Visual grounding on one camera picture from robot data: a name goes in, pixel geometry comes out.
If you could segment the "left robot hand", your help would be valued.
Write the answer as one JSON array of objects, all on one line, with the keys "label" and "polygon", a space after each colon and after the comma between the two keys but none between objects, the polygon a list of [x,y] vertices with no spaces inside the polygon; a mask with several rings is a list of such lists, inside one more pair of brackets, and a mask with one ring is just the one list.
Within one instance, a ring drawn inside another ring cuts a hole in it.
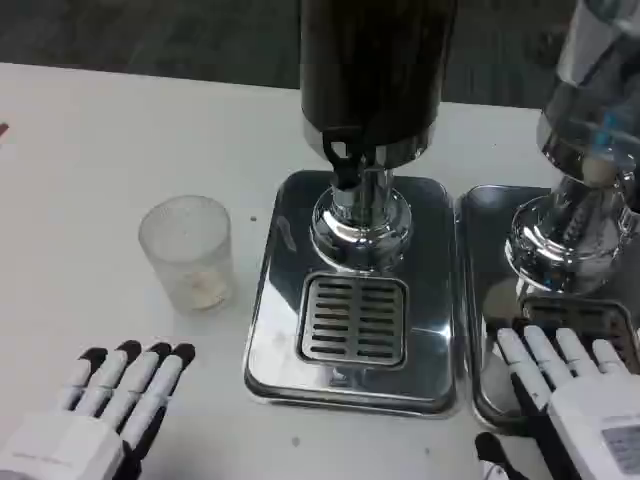
[{"label": "left robot hand", "polygon": [[190,343],[87,349],[52,409],[25,416],[5,443],[2,478],[139,478],[195,356]]}]

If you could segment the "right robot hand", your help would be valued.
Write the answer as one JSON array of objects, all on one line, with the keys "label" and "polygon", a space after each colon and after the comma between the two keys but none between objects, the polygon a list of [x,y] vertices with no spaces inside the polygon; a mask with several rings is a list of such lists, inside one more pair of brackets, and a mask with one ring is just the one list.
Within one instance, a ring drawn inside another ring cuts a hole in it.
[{"label": "right robot hand", "polygon": [[609,341],[527,325],[499,329],[497,343],[552,478],[638,478],[639,377]]}]

